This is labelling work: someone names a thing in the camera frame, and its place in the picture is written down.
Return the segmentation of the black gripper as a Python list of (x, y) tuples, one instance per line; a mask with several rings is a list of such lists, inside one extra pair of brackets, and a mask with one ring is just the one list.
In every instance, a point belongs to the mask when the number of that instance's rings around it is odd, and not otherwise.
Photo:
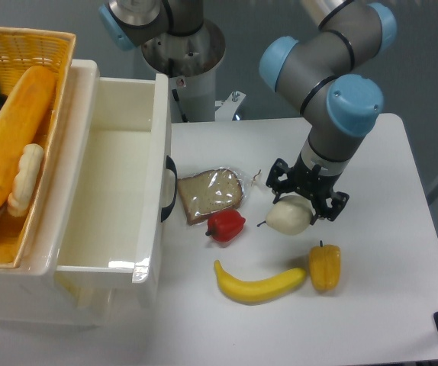
[(333, 222), (344, 210), (349, 195), (333, 191), (339, 175), (322, 175), (321, 172), (320, 165), (309, 168), (301, 157), (291, 168), (285, 160), (277, 158), (266, 179), (266, 186), (274, 194), (273, 203), (277, 203), (283, 194), (295, 192), (311, 202), (314, 214), (310, 225), (318, 220)]

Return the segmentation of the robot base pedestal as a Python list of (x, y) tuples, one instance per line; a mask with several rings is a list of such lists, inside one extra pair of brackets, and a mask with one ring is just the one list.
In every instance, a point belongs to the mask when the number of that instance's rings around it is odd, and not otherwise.
[(192, 35), (168, 33), (147, 41), (143, 58), (155, 72), (169, 77), (170, 111), (173, 123), (239, 120), (246, 99), (234, 90), (216, 99), (216, 71), (226, 50), (220, 28), (209, 20)]

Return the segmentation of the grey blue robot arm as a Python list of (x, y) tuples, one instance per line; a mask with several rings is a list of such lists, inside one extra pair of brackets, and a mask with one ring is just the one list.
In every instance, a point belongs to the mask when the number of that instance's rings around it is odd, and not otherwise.
[[(276, 199), (307, 198), (314, 218), (335, 220), (349, 197), (334, 188), (384, 107), (380, 88), (354, 69), (390, 47), (398, 25), (391, 9), (358, 1), (305, 1), (318, 34), (307, 43), (273, 41), (259, 61), (262, 80), (311, 125), (294, 165), (277, 160), (266, 184)], [(140, 48), (167, 75), (176, 122), (214, 119), (215, 69), (224, 35), (200, 1), (106, 1), (101, 22), (122, 50)]]

